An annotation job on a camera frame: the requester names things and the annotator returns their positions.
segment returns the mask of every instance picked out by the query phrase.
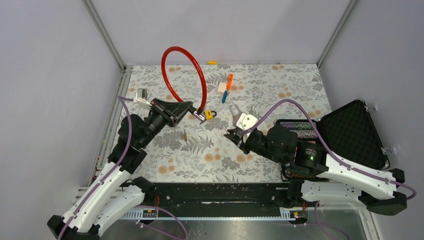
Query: orange clip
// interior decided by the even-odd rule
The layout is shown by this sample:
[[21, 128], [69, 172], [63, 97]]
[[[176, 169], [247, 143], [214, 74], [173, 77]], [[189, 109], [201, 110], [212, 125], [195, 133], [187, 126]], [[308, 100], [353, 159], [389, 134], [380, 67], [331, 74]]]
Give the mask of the orange clip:
[[233, 83], [233, 74], [230, 73], [230, 74], [228, 74], [228, 83], [226, 84], [227, 90], [230, 90], [232, 83]]

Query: white wall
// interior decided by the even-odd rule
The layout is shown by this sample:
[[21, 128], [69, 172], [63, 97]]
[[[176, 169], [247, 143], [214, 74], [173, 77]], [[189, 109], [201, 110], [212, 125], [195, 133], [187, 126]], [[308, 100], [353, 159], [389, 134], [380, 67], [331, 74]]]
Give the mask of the white wall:
[[356, 98], [377, 104], [372, 119], [396, 151], [390, 162], [418, 191], [405, 211], [378, 217], [384, 240], [420, 239], [423, 231], [423, 12], [422, 0], [360, 1], [321, 68], [333, 109]]
[[[127, 65], [170, 46], [200, 63], [316, 63], [349, 0], [94, 0]], [[170, 64], [189, 63], [181, 53]]]
[[119, 69], [82, 0], [0, 2], [0, 239], [53, 239], [87, 184]]

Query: blue object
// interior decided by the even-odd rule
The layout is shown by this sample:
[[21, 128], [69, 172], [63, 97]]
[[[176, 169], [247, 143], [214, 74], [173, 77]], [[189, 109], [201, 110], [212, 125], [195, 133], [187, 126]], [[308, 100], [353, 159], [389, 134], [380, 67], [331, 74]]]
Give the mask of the blue object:
[[225, 100], [227, 99], [228, 91], [225, 90], [224, 95], [222, 96], [222, 103], [225, 103]]

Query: black case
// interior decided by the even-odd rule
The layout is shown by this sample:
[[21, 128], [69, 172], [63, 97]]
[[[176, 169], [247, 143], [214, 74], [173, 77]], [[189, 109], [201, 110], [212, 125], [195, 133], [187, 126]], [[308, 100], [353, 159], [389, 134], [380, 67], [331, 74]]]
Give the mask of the black case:
[[[279, 119], [280, 122], [307, 122], [306, 119]], [[383, 153], [383, 144], [362, 99], [354, 100], [315, 121], [316, 128], [329, 148], [336, 154], [366, 167], [385, 170], [390, 167]], [[315, 141], [318, 138], [303, 138]]]

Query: red loop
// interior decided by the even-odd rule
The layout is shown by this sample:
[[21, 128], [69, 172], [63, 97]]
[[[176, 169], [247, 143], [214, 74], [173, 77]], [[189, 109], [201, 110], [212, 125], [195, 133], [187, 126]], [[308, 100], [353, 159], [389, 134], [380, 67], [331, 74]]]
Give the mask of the red loop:
[[191, 53], [189, 53], [187, 50], [185, 50], [184, 48], [180, 46], [171, 46], [170, 48], [165, 50], [165, 52], [162, 55], [162, 61], [160, 63], [163, 80], [165, 80], [165, 84], [168, 87], [169, 91], [171, 92], [172, 96], [178, 102], [182, 102], [183, 100], [180, 98], [180, 96], [178, 96], [178, 94], [174, 91], [173, 87], [171, 86], [167, 76], [167, 69], [165, 68], [165, 62], [167, 60], [167, 56], [168, 54], [170, 54], [170, 52], [173, 52], [173, 51], [177, 51], [184, 54], [188, 59], [190, 59], [191, 63], [193, 63], [194, 67], [197, 70], [197, 73], [200, 77], [201, 91], [202, 91], [201, 104], [200, 104], [200, 107], [197, 109], [197, 112], [202, 113], [203, 110], [205, 109], [206, 97], [207, 97], [206, 81], [205, 81], [205, 76], [203, 75], [202, 69], [199, 66], [199, 63], [196, 61], [195, 57]]

